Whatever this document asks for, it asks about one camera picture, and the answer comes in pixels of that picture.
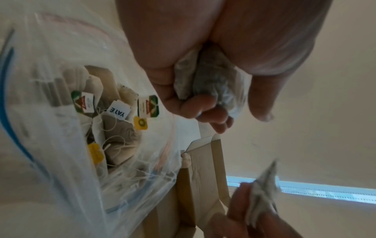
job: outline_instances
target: white surface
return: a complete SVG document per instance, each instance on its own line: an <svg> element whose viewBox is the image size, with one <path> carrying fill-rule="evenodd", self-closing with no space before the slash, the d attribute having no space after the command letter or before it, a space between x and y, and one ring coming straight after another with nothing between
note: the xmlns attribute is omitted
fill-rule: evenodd
<svg viewBox="0 0 376 238"><path fill-rule="evenodd" d="M227 174L256 177L276 157L287 181L376 188L374 0L335 0L274 121L245 108L222 135Z"/></svg>

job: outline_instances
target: blue light strip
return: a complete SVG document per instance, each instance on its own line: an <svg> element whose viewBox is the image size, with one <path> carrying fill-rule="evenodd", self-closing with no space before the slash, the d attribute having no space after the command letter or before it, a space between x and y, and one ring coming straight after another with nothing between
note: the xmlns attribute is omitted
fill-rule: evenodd
<svg viewBox="0 0 376 238"><path fill-rule="evenodd" d="M255 180L254 178L226 177L229 187L239 187L240 183L251 183ZM376 204L376 189L288 181L279 181L278 184L283 193Z"/></svg>

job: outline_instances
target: white tag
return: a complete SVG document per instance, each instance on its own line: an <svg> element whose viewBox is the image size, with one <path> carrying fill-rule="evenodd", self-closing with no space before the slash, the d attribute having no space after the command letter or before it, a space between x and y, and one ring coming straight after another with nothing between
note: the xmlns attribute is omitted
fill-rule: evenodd
<svg viewBox="0 0 376 238"><path fill-rule="evenodd" d="M119 120L125 120L130 113L130 106L120 100L116 100L111 103L111 106L107 109L106 113Z"/></svg>

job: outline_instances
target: cardboard box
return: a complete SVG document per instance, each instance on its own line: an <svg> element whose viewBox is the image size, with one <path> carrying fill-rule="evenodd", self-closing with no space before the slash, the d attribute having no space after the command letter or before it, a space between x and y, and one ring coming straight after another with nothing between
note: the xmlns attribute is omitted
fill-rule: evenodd
<svg viewBox="0 0 376 238"><path fill-rule="evenodd" d="M219 135L191 143L191 165L180 169L175 186L142 223L146 238L191 238L214 213L228 206L222 145Z"/></svg>

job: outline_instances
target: brown cardboard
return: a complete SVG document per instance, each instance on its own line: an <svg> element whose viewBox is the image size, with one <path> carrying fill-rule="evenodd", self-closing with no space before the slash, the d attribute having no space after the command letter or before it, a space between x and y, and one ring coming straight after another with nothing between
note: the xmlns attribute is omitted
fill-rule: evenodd
<svg viewBox="0 0 376 238"><path fill-rule="evenodd" d="M175 186L142 226L145 238L192 238L214 213L225 213L230 196L219 135L191 143L191 165L180 169Z"/></svg>

